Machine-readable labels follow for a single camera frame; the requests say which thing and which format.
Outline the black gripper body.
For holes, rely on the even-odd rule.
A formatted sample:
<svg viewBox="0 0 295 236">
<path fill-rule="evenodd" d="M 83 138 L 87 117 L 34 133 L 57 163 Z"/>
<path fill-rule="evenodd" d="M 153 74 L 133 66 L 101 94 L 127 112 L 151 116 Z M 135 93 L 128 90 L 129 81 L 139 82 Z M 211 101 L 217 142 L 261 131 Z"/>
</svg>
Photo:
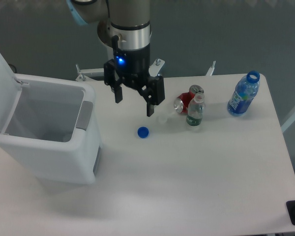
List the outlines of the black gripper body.
<svg viewBox="0 0 295 236">
<path fill-rule="evenodd" d="M 150 46 L 138 50 L 122 50 L 113 46 L 115 72 L 122 78 L 131 78 L 140 88 L 148 88 Z"/>
</svg>

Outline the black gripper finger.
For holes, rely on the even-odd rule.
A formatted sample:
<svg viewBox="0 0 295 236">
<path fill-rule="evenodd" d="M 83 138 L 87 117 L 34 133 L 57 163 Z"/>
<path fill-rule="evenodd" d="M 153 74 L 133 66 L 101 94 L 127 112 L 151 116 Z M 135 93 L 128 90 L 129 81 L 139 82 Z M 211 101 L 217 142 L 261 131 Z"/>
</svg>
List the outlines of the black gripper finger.
<svg viewBox="0 0 295 236">
<path fill-rule="evenodd" d="M 121 80 L 118 75 L 115 75 L 115 72 L 115 62 L 111 59 L 104 64 L 104 83 L 111 87 L 111 90 L 115 95 L 115 102 L 119 103 L 123 99 Z"/>
<path fill-rule="evenodd" d="M 139 94 L 147 103 L 147 116 L 152 116 L 154 106 L 158 106 L 165 99 L 164 78 L 160 75 L 146 76 L 140 85 Z"/>
</svg>

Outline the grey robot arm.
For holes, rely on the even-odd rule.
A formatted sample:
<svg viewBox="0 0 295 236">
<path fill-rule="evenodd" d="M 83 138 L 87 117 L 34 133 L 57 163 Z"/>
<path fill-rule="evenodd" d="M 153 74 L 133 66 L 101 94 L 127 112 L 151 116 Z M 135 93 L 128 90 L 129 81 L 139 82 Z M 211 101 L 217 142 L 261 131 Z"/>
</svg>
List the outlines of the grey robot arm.
<svg viewBox="0 0 295 236">
<path fill-rule="evenodd" d="M 98 23 L 97 35 L 112 50 L 103 65 L 104 83 L 115 102 L 122 101 L 122 85 L 136 90 L 147 103 L 147 116 L 165 99 L 164 78 L 150 72 L 150 1 L 68 0 L 67 6 L 79 25 Z"/>
</svg>

